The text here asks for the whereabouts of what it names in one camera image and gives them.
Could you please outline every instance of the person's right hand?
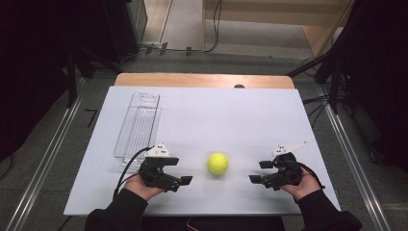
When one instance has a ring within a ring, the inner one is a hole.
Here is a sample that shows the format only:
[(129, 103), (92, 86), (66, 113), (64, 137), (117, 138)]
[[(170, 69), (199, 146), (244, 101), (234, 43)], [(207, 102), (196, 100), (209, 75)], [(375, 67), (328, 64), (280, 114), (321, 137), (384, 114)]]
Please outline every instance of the person's right hand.
[(296, 201), (303, 198), (303, 196), (320, 190), (320, 185), (318, 181), (313, 177), (307, 170), (303, 167), (302, 169), (302, 180), (298, 186), (285, 185), (281, 186), (281, 189), (290, 193)]
[(155, 187), (147, 187), (143, 180), (141, 179), (140, 175), (134, 175), (126, 181), (124, 186), (125, 189), (136, 193), (138, 196), (143, 198), (144, 200), (148, 201), (151, 197), (164, 192), (165, 190), (155, 188)]

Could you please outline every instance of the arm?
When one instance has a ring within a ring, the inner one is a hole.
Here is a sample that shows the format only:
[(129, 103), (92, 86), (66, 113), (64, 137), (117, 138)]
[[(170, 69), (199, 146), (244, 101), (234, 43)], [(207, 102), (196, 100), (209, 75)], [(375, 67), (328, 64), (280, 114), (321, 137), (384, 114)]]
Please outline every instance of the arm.
[(362, 223), (350, 212), (340, 212), (324, 194), (316, 179), (302, 169), (302, 181), (298, 186), (282, 186), (297, 201), (305, 223), (305, 231), (312, 230), (360, 230)]
[(139, 175), (131, 177), (108, 208), (88, 215), (85, 230), (140, 230), (147, 201), (162, 191), (146, 187)]

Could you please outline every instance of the metal rail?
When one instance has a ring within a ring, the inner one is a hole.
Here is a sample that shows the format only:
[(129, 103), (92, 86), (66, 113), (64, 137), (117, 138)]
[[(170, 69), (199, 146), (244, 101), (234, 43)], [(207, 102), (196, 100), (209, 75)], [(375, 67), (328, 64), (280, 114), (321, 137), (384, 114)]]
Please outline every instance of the metal rail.
[[(318, 88), (321, 95), (327, 94), (326, 89), (322, 85), (318, 85)], [(392, 230), (381, 208), (381, 205), (370, 185), (369, 179), (367, 178), (366, 174), (363, 171), (363, 168), (360, 165), (360, 162), (358, 161), (357, 155), (344, 130), (339, 115), (335, 115), (330, 107), (326, 107), (325, 110), (336, 133), (336, 136), (339, 139), (345, 159), (348, 162), (351, 173), (353, 174), (357, 187), (360, 190), (360, 194), (361, 196), (363, 196), (364, 202), (366, 203), (375, 229), (380, 231)]]
[(66, 112), (63, 116), (60, 125), (57, 128), (56, 133), (54, 134), (53, 139), (48, 145), (47, 150), (45, 151), (44, 156), (42, 157), (41, 162), (38, 165), (36, 172), (26, 188), (24, 194), (22, 195), (17, 208), (13, 214), (13, 217), (7, 227), (8, 231), (21, 230), (26, 218), (28, 217), (31, 209), (33, 208), (34, 202), (36, 201), (39, 191), (47, 177), (47, 174), (57, 157), (58, 151), (60, 150), (61, 144), (64, 141), (66, 132), (68, 131), (73, 118), (78, 110), (79, 105), (84, 96), (84, 88), (87, 85), (87, 81), (82, 78), (79, 82), (78, 89), (79, 94), (77, 99), (74, 101), (72, 106), (69, 109), (66, 109)]

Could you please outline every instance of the transparent plastic tray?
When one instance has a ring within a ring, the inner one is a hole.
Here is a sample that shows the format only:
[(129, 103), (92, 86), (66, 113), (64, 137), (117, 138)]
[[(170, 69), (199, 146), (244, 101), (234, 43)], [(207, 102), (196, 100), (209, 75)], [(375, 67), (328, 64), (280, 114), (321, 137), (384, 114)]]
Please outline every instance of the transparent plastic tray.
[[(154, 145), (162, 111), (159, 103), (159, 94), (133, 94), (114, 152), (124, 167), (138, 151)], [(140, 167), (143, 160), (141, 153), (131, 167)]]

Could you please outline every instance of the tennis ball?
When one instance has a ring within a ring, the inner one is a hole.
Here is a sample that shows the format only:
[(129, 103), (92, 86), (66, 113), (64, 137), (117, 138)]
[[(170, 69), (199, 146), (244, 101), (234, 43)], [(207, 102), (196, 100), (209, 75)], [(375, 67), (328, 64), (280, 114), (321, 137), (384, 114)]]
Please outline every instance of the tennis ball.
[(215, 175), (221, 175), (228, 168), (228, 158), (223, 153), (211, 154), (207, 161), (208, 170)]

